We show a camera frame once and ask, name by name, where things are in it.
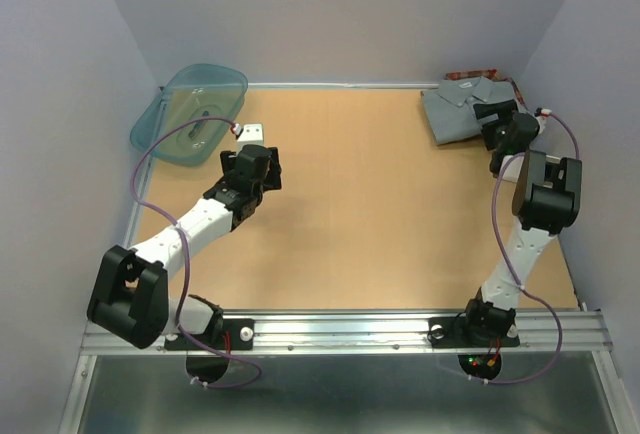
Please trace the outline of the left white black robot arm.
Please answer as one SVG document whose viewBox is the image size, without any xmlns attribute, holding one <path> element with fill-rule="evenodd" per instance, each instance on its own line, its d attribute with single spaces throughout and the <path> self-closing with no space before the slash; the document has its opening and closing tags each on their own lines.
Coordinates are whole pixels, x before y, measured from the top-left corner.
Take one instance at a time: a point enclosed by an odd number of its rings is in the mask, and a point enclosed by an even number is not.
<svg viewBox="0 0 640 434">
<path fill-rule="evenodd" d="M 198 296 L 169 297 L 169 281 L 196 254 L 250 218 L 268 191 L 282 188 L 279 152 L 248 144 L 221 153 L 223 176 L 180 219 L 130 248 L 103 256 L 87 308 L 90 322 L 144 349 L 186 331 L 199 347 L 222 336 L 222 313 Z"/>
</svg>

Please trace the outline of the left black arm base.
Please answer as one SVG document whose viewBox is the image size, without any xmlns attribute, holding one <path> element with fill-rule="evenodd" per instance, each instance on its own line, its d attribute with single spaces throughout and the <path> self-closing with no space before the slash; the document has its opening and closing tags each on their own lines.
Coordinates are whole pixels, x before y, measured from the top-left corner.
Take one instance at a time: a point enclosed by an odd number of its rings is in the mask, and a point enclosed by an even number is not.
<svg viewBox="0 0 640 434">
<path fill-rule="evenodd" d="M 251 351 L 254 344 L 255 321 L 252 318 L 218 318 L 202 334 L 192 334 L 199 343 L 218 351 L 233 353 Z M 167 351 L 201 350 L 183 334 L 164 341 Z"/>
</svg>

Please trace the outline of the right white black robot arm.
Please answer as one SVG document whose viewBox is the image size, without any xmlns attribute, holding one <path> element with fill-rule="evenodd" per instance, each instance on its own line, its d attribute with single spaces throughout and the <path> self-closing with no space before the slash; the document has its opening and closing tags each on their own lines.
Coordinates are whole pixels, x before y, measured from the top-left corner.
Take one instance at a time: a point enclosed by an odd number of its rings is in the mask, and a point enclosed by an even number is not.
<svg viewBox="0 0 640 434">
<path fill-rule="evenodd" d="M 515 334 L 516 309 L 526 293 L 526 280 L 539 256 L 562 230 L 576 221 L 581 205 L 582 162 L 577 138 L 564 121 L 574 155 L 553 158 L 531 148 L 544 122 L 559 117 L 549 109 L 534 114 L 517 109 L 514 101 L 474 109 L 481 135 L 492 152 L 489 169 L 496 177 L 491 200 L 494 235 L 501 260 L 479 288 L 460 320 L 463 338 L 472 344 L 503 340 Z M 503 240 L 497 221 L 501 185 L 515 183 L 510 237 Z"/>
</svg>

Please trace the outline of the grey long sleeve shirt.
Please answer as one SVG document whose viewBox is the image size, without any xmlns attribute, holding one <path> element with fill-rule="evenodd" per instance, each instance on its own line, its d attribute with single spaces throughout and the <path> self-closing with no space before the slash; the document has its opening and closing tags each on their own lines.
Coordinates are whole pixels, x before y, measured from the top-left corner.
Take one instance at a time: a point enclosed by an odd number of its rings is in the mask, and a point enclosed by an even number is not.
<svg viewBox="0 0 640 434">
<path fill-rule="evenodd" d="M 423 90 L 421 100 L 437 145 L 463 141 L 480 134 L 480 124 L 473 109 L 476 104 L 515 101 L 520 112 L 526 111 L 510 82 L 494 82 L 484 76 L 441 80 L 436 89 Z"/>
</svg>

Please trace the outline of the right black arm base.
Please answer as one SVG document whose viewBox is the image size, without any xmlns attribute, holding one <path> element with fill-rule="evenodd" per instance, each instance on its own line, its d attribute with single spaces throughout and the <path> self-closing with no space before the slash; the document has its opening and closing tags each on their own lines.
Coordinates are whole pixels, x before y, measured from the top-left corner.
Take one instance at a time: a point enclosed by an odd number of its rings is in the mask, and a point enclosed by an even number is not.
<svg viewBox="0 0 640 434">
<path fill-rule="evenodd" d="M 429 320 L 427 340 L 435 349 L 518 347 L 518 335 L 510 337 L 508 331 L 514 326 L 515 311 L 511 309 L 501 318 L 489 317 L 489 323 L 481 320 L 466 320 L 464 313 L 439 316 Z"/>
</svg>

